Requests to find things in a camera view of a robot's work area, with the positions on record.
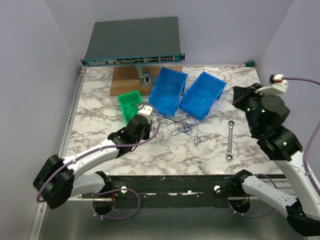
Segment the green plastic bin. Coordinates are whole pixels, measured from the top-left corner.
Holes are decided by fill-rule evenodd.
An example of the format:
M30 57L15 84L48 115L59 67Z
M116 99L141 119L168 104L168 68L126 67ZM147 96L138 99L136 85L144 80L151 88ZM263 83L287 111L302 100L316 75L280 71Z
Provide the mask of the green plastic bin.
M138 105L143 102L138 90L117 97L126 124L138 113Z

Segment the grey metal stand bracket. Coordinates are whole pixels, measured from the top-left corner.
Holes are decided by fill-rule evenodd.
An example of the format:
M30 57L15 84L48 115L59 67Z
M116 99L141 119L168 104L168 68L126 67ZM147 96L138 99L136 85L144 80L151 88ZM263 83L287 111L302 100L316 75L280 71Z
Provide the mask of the grey metal stand bracket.
M142 64L136 64L140 87L153 87L156 83L156 74Z

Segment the grey network switch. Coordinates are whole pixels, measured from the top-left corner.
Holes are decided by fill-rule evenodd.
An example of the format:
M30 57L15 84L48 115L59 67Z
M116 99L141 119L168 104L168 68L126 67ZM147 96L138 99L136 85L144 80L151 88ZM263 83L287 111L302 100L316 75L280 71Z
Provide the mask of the grey network switch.
M96 22L85 67L179 63L181 52L178 17L157 17Z

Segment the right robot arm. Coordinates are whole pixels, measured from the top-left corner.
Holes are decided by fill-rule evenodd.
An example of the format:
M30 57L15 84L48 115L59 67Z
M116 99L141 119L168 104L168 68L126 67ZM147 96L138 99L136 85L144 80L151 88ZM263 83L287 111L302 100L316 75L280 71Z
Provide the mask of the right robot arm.
M245 113L251 137L278 166L295 195L284 193L241 170L230 178L229 189L236 195L253 195L281 213L289 225L304 237L320 234L319 181L306 161L306 151L296 135L283 126L290 113L282 98L255 83L233 87L233 106Z

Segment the blue plastic bin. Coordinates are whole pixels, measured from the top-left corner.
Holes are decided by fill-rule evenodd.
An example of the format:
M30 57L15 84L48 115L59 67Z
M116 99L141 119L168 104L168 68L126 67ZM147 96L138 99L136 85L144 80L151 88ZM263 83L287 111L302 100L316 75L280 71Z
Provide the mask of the blue plastic bin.
M203 121L226 85L225 81L203 71L184 93L179 108L195 119Z
M164 116L174 117L185 90L188 74L162 67L149 95L148 102Z

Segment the wooden base board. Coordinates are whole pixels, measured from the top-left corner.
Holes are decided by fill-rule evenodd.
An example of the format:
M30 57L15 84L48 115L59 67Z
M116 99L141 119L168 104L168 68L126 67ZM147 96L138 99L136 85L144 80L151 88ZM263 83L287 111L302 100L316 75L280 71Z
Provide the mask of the wooden base board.
M150 81L154 83L163 66L144 66L143 71L149 72ZM181 66L164 66L178 72L182 72ZM135 66L117 66L113 69L110 87L110 96L119 96L133 91L139 91L141 96L149 96L153 85L151 83L140 84L138 70Z

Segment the green handled screwdriver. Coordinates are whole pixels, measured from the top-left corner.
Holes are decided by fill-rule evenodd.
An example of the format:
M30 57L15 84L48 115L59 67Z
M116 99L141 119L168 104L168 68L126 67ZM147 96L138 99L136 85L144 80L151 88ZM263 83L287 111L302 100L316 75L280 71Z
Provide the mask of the green handled screwdriver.
M257 66L255 61L248 61L244 64L241 64L240 67L246 67L246 68L255 68Z

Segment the grey ratchet wrench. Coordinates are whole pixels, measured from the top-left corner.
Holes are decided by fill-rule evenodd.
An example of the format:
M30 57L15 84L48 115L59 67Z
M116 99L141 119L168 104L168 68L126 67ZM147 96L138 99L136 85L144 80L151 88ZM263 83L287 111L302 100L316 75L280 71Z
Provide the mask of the grey ratchet wrench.
M228 122L228 142L227 142L227 153L225 155L225 159L228 162L231 162L234 157L232 153L232 144L233 144L233 128L234 128L235 122L233 120L230 120Z

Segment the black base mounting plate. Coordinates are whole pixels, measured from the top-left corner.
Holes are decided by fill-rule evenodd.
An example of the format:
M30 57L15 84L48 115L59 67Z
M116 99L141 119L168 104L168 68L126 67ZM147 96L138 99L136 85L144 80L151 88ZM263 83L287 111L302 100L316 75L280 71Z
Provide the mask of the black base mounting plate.
M227 208L230 199L242 200L245 192L238 175L106 175L104 186L86 193L98 206L113 198L117 209Z

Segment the aluminium side rail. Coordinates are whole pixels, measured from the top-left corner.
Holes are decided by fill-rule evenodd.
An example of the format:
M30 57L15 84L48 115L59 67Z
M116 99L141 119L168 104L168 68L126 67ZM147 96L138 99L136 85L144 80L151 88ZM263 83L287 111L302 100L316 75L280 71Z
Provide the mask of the aluminium side rail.
M86 77L86 72L87 72L87 67L85 67L85 66L79 67L79 75L78 75L77 85L76 85L76 89L74 92L73 101L72 101L72 104L70 107L69 115L67 118L66 126L64 129L63 138L62 138L61 145L60 145L59 152L58 152L58 157L60 157L60 158L65 157L67 150L68 150L70 137L71 137L71 133L72 133L72 129L73 129L73 124L75 121L75 116L77 113L77 108L78 108L83 84L84 84L85 77Z

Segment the right blue plastic bin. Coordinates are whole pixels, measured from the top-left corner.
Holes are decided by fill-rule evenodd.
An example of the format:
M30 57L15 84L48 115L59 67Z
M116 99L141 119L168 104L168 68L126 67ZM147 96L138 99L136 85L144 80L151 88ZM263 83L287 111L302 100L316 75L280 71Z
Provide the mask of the right blue plastic bin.
M225 81L203 71L184 93L179 108L195 119L203 121L226 85Z

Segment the left blue plastic bin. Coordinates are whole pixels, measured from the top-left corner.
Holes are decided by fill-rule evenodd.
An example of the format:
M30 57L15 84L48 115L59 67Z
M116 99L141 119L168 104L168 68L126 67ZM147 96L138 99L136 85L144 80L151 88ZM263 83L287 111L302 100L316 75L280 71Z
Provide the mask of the left blue plastic bin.
M188 74L162 67L149 95L148 102L164 116L174 117L185 90Z

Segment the chrome combination wrench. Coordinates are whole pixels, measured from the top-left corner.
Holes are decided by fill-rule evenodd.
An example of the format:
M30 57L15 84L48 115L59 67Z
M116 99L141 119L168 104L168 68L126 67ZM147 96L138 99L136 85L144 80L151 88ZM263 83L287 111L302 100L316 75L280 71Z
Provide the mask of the chrome combination wrench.
M167 117L162 117L161 120L165 124L174 125L174 126L180 127L180 128L184 128L185 127L185 123L182 120L174 120L174 119L167 118Z

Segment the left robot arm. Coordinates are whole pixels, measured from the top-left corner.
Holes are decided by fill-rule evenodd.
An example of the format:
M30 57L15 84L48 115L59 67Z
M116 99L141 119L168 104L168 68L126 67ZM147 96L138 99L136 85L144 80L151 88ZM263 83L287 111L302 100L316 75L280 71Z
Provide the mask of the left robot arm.
M127 126L109 134L106 140L77 155L50 156L33 181L38 191L36 201L51 209L64 204L71 196L74 182L98 165L117 159L150 140L151 118L136 114Z

